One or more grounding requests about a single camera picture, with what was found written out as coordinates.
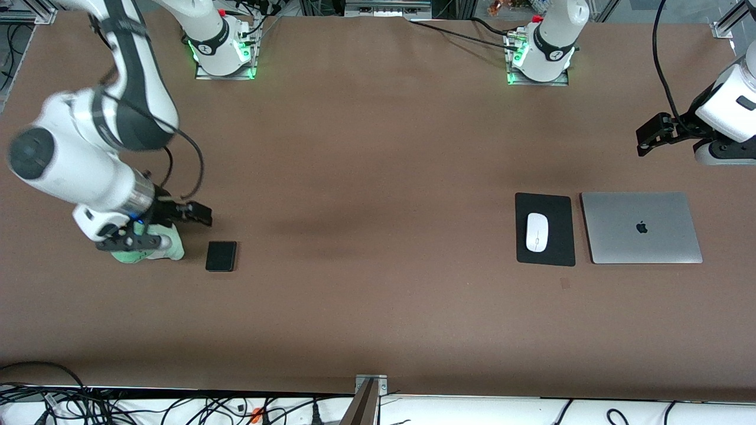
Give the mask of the black smartphone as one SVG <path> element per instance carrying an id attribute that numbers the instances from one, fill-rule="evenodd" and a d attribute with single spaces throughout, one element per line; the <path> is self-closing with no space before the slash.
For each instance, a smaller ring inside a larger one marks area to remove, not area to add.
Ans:
<path id="1" fill-rule="evenodd" d="M 210 240 L 206 250 L 205 270 L 216 273 L 233 272 L 237 263 L 238 243 L 235 240 Z"/>

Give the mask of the white computer mouse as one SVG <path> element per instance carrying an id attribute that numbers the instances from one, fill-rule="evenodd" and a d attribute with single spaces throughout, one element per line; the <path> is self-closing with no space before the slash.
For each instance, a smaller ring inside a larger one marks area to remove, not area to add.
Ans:
<path id="1" fill-rule="evenodd" d="M 526 218 L 526 248 L 532 253 L 542 253 L 548 246 L 550 223 L 545 215 L 531 212 Z"/>

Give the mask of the black mouse pad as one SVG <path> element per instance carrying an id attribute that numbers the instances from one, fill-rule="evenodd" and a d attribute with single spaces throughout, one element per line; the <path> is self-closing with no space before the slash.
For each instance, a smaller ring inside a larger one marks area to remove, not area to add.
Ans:
<path id="1" fill-rule="evenodd" d="M 550 237 L 546 250 L 532 253 L 526 248 L 526 218 L 529 213 L 548 218 Z M 518 192 L 515 195 L 516 257 L 519 263 L 575 266 L 572 204 L 569 197 Z"/>

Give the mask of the green dinosaur plush toy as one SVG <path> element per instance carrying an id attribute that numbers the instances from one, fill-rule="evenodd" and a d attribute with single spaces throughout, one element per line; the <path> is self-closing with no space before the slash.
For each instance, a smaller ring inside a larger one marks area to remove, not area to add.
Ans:
<path id="1" fill-rule="evenodd" d="M 161 245 L 157 250 L 141 250 L 135 252 L 113 252 L 111 255 L 120 263 L 135 264 L 143 260 L 171 259 L 181 260 L 184 257 L 184 247 L 178 228 L 172 225 L 167 228 L 163 225 L 151 225 L 146 233 L 160 237 Z"/>

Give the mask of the silver closed laptop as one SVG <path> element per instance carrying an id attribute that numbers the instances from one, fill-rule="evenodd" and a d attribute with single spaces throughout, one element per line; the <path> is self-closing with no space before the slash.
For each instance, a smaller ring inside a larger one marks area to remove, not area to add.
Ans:
<path id="1" fill-rule="evenodd" d="M 584 192 L 580 195 L 594 264 L 701 264 L 683 192 Z"/>

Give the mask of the grey metal box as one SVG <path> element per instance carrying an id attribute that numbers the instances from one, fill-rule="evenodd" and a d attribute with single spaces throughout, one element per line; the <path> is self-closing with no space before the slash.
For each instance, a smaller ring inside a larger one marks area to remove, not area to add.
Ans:
<path id="1" fill-rule="evenodd" d="M 431 0 L 344 0 L 344 17 L 432 19 Z"/>

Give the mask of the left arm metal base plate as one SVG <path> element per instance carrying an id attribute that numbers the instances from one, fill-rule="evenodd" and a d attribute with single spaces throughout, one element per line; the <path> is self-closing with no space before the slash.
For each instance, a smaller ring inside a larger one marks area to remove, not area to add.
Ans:
<path id="1" fill-rule="evenodd" d="M 524 32 L 510 31 L 503 36 L 504 45 L 514 48 L 505 53 L 507 83 L 514 86 L 567 86 L 575 46 L 570 46 L 569 50 L 547 48 L 542 51 L 531 41 Z"/>

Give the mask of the aluminium frame profile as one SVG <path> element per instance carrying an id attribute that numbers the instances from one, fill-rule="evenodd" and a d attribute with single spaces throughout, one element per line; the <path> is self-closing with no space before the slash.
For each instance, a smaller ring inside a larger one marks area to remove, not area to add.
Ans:
<path id="1" fill-rule="evenodd" d="M 0 0 L 0 24 L 49 25 L 57 11 L 51 0 Z"/>
<path id="2" fill-rule="evenodd" d="M 709 24 L 711 33 L 719 40 L 732 38 L 732 30 L 748 17 L 756 22 L 756 0 L 735 0 L 723 16 Z"/>

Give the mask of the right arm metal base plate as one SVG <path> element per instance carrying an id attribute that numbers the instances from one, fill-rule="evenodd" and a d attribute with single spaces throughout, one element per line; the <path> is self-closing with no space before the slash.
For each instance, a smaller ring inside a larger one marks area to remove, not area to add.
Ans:
<path id="1" fill-rule="evenodd" d="M 189 41 L 197 63 L 197 80 L 253 80 L 259 56 L 262 30 L 252 30 L 249 23 L 237 17 L 222 17 L 227 26 L 225 39 L 218 45 Z"/>

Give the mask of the aluminium post with bracket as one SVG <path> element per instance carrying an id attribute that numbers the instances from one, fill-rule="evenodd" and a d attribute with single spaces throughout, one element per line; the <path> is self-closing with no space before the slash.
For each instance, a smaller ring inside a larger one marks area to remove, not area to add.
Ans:
<path id="1" fill-rule="evenodd" d="M 356 394 L 338 425 L 378 425 L 381 398 L 386 395 L 386 375 L 357 375 Z"/>

